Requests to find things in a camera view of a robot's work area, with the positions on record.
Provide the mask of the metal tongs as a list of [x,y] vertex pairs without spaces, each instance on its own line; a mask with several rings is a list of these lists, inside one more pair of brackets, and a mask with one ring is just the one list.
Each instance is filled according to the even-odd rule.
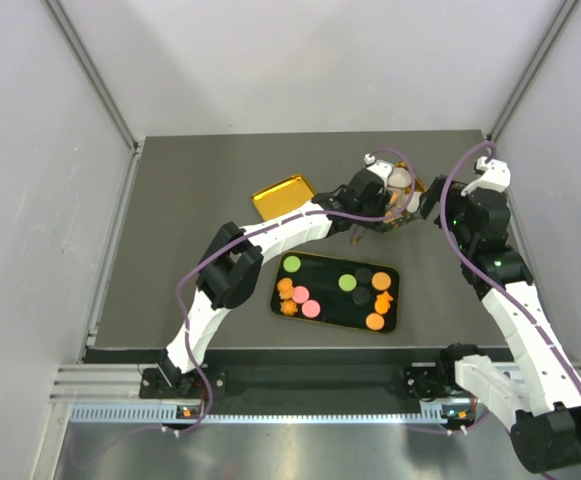
[[350,245],[351,246],[358,245],[366,237],[368,232],[369,232],[369,229],[367,227],[355,226],[351,230],[351,236],[350,236],[350,240],[349,240]]

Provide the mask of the green christmas cookie tin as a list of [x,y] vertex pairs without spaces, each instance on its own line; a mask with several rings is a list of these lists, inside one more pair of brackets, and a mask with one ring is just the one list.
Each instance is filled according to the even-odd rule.
[[[396,163],[394,165],[394,168],[396,168],[396,167],[401,167],[401,168],[407,169],[406,163],[403,161]],[[412,184],[408,188],[405,188],[405,189],[391,188],[388,186],[388,183],[387,183],[387,192],[390,194],[390,198],[391,198],[393,192],[399,192],[399,193],[403,194],[403,202],[402,202],[402,206],[400,208],[390,209],[389,208],[390,198],[389,198],[389,201],[387,204],[387,211],[386,211],[385,215],[391,216],[391,215],[394,215],[398,210],[400,210],[403,207],[403,205],[405,204],[405,201],[409,198],[409,195],[411,194],[411,192],[419,191],[423,195],[426,192],[426,190],[427,190],[427,188],[424,186],[424,184],[421,182],[421,180],[419,179],[418,176],[414,177],[414,186],[413,186],[413,177],[412,177]],[[400,227],[403,227],[408,223],[411,223],[411,222],[418,220],[419,219],[418,214],[417,214],[418,210],[414,213],[410,213],[406,210],[406,207],[401,211],[399,216],[394,216],[391,220],[384,220],[383,223],[381,224],[381,227],[378,229],[378,232],[379,233],[387,233],[389,231],[396,230]]]

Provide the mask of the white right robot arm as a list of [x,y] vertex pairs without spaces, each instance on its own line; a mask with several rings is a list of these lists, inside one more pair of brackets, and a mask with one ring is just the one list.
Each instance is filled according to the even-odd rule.
[[581,377],[545,316],[532,272],[508,243],[506,163],[483,156],[468,184],[439,176],[422,195],[421,216],[437,225],[459,257],[467,283],[504,336],[523,378],[504,375],[474,346],[447,348],[439,388],[477,397],[505,427],[524,468],[544,474],[581,465]]

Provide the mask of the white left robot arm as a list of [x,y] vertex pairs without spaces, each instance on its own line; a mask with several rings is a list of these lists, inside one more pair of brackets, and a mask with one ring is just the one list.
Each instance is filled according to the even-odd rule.
[[300,245],[346,232],[354,226],[375,228],[390,217],[389,178],[395,166],[372,154],[352,179],[271,220],[238,226],[224,224],[199,263],[175,287],[183,323],[165,347],[162,384],[175,396],[196,387],[210,341],[224,318],[255,290],[262,267]]

